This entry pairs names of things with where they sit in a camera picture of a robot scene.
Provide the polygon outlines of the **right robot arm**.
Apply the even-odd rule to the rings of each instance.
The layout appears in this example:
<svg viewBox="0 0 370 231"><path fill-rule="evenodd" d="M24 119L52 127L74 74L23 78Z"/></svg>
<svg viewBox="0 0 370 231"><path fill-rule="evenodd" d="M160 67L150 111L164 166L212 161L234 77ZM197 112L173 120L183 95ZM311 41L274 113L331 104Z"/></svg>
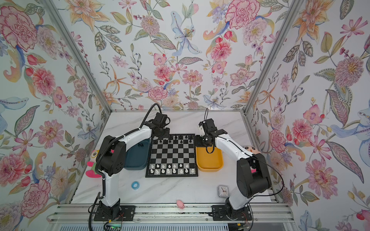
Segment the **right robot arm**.
<svg viewBox="0 0 370 231"><path fill-rule="evenodd" d="M218 129L213 119L199 124L200 135L195 138L196 146L216 148L236 160L236 183L238 189L225 201L229 212L240 211L254 197L260 196L272 186L265 157L254 149L237 144L224 129Z"/></svg>

